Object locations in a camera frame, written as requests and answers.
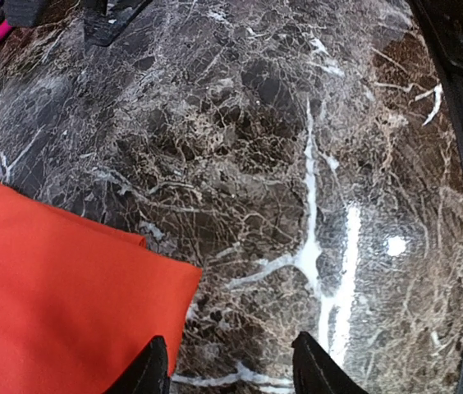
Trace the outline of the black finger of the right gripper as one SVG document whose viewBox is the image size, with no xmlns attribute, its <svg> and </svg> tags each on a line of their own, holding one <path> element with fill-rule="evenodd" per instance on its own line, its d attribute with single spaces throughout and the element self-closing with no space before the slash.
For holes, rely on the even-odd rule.
<svg viewBox="0 0 463 394">
<path fill-rule="evenodd" d="M 149 5 L 149 0 L 89 0 L 84 8 L 87 46 L 109 46 Z"/>
</svg>

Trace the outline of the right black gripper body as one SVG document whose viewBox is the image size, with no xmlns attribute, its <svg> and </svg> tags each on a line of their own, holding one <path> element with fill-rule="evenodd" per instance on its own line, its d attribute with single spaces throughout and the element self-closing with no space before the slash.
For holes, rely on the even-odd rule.
<svg viewBox="0 0 463 394">
<path fill-rule="evenodd" d="M 37 27 L 63 20 L 79 0 L 5 0 L 5 19 L 13 27 Z"/>
</svg>

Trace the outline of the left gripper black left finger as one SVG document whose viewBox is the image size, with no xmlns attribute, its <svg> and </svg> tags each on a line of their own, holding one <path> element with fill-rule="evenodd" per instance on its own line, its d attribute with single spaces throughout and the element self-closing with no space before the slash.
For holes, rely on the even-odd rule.
<svg viewBox="0 0 463 394">
<path fill-rule="evenodd" d="M 170 383 L 167 345 L 155 336 L 105 393 L 168 394 Z"/>
</svg>

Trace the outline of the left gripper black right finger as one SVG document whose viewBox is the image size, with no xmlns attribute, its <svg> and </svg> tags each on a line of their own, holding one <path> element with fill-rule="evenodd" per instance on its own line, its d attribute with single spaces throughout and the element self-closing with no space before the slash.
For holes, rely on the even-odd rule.
<svg viewBox="0 0 463 394">
<path fill-rule="evenodd" d="M 300 332 L 291 346 L 296 394 L 367 394 L 308 332 Z"/>
</svg>

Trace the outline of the orange garment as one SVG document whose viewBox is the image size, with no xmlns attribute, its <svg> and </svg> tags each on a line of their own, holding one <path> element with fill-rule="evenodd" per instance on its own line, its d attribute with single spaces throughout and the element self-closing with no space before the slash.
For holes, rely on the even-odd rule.
<svg viewBox="0 0 463 394">
<path fill-rule="evenodd" d="M 155 336 L 171 377 L 201 276 L 0 182 L 0 393 L 105 393 Z"/>
</svg>

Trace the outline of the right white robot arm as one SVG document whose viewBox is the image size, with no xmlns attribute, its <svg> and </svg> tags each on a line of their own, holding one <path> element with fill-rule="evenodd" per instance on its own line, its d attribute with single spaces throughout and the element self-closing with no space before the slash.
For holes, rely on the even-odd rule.
<svg viewBox="0 0 463 394">
<path fill-rule="evenodd" d="M 71 13 L 80 69 L 97 83 L 156 70 L 174 80 L 266 74 L 304 60 L 327 69 L 367 52 L 382 18 L 417 18 L 463 71 L 463 1 L 5 1 L 1 9 L 19 29 L 47 29 Z"/>
</svg>

